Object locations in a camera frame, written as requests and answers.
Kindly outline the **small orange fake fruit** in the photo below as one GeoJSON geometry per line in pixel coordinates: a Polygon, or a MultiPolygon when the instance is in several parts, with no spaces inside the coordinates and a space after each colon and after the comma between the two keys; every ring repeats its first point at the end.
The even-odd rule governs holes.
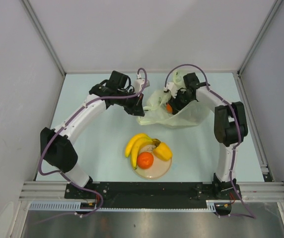
{"type": "Polygon", "coordinates": [[[166,110],[168,111],[168,113],[172,114],[173,113],[173,109],[169,104],[166,104],[166,110]]]}

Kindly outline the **pale green plastic bag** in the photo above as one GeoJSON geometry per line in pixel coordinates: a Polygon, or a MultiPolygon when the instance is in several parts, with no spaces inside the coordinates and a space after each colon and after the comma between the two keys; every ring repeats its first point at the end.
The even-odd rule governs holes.
{"type": "Polygon", "coordinates": [[[144,106],[144,117],[138,117],[140,125],[161,124],[171,128],[198,126],[209,115],[210,109],[203,103],[192,101],[180,112],[173,115],[166,110],[166,104],[171,98],[170,93],[162,89],[154,91],[144,106]]]}

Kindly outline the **yellow fake banana bunch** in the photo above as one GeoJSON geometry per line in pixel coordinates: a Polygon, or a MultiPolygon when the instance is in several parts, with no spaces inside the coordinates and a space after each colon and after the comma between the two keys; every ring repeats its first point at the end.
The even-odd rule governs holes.
{"type": "Polygon", "coordinates": [[[127,143],[125,148],[125,157],[131,157],[131,166],[134,170],[137,169],[137,159],[139,151],[145,146],[152,145],[158,146],[161,143],[160,140],[156,138],[150,138],[145,133],[139,133],[133,136],[130,141],[127,143]]]}

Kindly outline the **yellow fake bell pepper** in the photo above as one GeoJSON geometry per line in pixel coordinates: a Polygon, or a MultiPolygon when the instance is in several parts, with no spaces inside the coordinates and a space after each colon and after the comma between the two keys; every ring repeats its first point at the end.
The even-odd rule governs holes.
{"type": "Polygon", "coordinates": [[[172,151],[164,142],[161,142],[152,152],[157,158],[163,161],[169,161],[173,156],[172,151]]]}

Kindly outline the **pink ceramic plate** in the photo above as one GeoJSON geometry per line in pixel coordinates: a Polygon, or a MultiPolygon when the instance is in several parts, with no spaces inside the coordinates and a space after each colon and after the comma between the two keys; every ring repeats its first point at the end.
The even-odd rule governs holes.
{"type": "Polygon", "coordinates": [[[148,145],[139,151],[139,154],[142,152],[150,152],[154,156],[153,165],[149,169],[145,170],[139,167],[137,167],[136,170],[133,169],[136,174],[145,179],[158,179],[167,173],[171,167],[172,159],[169,161],[163,161],[157,158],[152,152],[154,148],[156,148],[156,146],[148,145]]]}

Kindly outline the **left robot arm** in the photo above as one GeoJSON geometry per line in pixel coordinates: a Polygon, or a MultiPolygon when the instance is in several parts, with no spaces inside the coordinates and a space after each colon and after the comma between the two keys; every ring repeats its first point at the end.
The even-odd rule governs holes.
{"type": "Polygon", "coordinates": [[[42,171],[42,162],[55,167],[55,173],[61,174],[73,183],[76,193],[88,198],[93,192],[92,178],[81,168],[74,143],[86,127],[112,105],[119,105],[133,116],[144,116],[142,108],[143,91],[149,86],[147,75],[141,75],[145,69],[139,68],[137,78],[131,81],[128,75],[112,71],[109,79],[94,85],[79,108],[58,126],[45,127],[40,132],[41,158],[38,171],[42,171]]]}

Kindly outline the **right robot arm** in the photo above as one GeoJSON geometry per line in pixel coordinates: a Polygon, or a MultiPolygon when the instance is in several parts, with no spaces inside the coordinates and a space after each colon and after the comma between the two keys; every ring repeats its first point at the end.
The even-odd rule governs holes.
{"type": "Polygon", "coordinates": [[[177,114],[190,102],[200,102],[214,113],[213,131],[219,143],[219,160],[213,175],[212,193],[224,199],[235,188],[234,169],[239,145],[248,134],[245,108],[242,102],[227,102],[214,92],[207,82],[200,82],[195,73],[183,76],[184,86],[165,82],[164,92],[170,93],[168,104],[172,114],[177,114]]]}

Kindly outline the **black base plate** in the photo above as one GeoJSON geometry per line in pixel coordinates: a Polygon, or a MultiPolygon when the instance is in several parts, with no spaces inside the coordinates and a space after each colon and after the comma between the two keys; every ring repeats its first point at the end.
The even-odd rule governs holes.
{"type": "Polygon", "coordinates": [[[107,209],[200,209],[208,200],[238,201],[239,185],[221,190],[212,182],[94,182],[89,189],[103,197],[107,209]]]}

